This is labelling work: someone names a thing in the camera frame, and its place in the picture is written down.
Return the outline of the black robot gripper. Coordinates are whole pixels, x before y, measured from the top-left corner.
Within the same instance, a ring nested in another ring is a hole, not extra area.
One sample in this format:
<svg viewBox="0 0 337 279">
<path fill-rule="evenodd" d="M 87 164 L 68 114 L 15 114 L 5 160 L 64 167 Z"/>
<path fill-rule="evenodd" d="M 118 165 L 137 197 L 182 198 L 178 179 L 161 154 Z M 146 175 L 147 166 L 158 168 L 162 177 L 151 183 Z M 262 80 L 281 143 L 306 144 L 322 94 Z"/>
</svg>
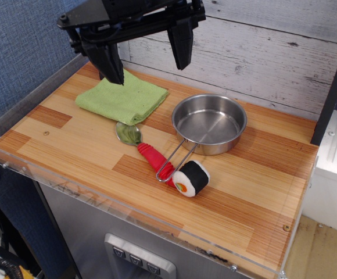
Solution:
<svg viewBox="0 0 337 279">
<path fill-rule="evenodd" d="M 109 82 L 124 84 L 117 43 L 168 32 L 177 69 L 191 62 L 193 28 L 205 20 L 202 1 L 85 1 L 59 16 L 76 52 L 81 44 L 89 61 Z"/>
</svg>

